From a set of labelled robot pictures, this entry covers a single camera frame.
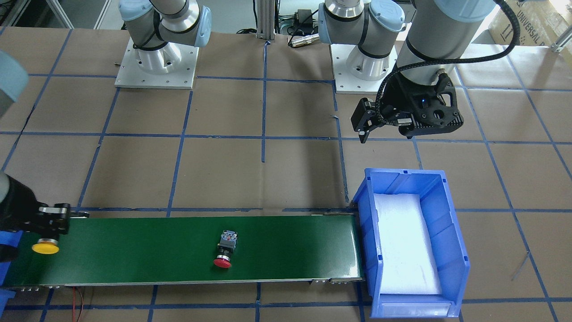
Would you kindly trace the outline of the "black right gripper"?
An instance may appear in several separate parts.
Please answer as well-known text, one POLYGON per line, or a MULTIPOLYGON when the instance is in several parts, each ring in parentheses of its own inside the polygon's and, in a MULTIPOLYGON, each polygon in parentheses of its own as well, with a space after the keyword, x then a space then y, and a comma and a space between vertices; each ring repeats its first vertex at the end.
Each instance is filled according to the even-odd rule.
POLYGON ((6 173, 0 174, 0 201, 2 232, 32 232, 58 240, 69 232, 70 219, 90 217, 88 212, 71 212, 68 203, 51 207, 39 202, 31 188, 6 173))

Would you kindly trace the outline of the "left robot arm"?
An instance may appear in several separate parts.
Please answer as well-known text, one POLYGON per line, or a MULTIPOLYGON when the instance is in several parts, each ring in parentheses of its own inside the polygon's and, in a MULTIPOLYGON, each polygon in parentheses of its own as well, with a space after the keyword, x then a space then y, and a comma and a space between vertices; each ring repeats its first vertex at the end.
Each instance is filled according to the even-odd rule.
MULTIPOLYGON (((383 126, 401 135, 448 134, 464 124, 451 80, 452 65, 462 57, 480 23, 492 12, 492 0, 414 0, 416 10, 406 40, 376 98, 362 98, 350 120, 365 143, 383 126)), ((406 26, 404 10, 392 0, 325 0, 319 5, 320 40, 354 45, 362 61, 384 61, 406 26)))

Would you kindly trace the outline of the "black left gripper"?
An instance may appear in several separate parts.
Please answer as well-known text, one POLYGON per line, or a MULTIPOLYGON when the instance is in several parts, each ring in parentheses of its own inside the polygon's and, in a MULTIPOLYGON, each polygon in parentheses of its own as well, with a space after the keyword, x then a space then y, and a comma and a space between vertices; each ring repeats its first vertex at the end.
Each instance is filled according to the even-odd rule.
POLYGON ((384 94, 377 102, 367 98, 362 98, 358 102, 350 120, 353 130, 359 133, 361 144, 364 144, 369 134, 378 127, 396 126, 399 128, 399 126, 411 124, 409 114, 398 109, 398 98, 401 93, 396 77, 388 82, 384 94))

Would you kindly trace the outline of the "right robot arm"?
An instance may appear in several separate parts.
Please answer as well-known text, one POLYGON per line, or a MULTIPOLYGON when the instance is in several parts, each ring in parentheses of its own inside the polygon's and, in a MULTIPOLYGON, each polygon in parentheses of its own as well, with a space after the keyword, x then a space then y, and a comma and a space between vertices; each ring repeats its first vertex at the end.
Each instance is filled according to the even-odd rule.
MULTIPOLYGON (((207 45, 212 30, 209 8, 195 0, 121 0, 118 9, 131 39, 117 76, 119 86, 135 86, 127 81, 128 72, 132 80, 145 76, 159 86, 171 81, 172 88, 192 81, 198 49, 207 45)), ((1 231, 37 234, 31 248, 39 254, 57 253, 71 218, 88 217, 67 203, 39 202, 31 188, 6 173, 1 173, 0 197, 1 231)))

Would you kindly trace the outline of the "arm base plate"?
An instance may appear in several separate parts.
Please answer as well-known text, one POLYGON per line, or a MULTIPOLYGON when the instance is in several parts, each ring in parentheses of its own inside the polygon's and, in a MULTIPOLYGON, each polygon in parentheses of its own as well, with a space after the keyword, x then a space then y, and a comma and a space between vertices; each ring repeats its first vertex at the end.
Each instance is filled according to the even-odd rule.
POLYGON ((193 81, 199 48, 168 43, 157 51, 134 49, 129 40, 115 86, 132 89, 188 89, 193 81))
POLYGON ((336 92, 376 94, 383 79, 399 61, 398 47, 402 44, 399 40, 394 41, 389 55, 381 59, 365 56, 356 45, 332 44, 330 49, 336 92))

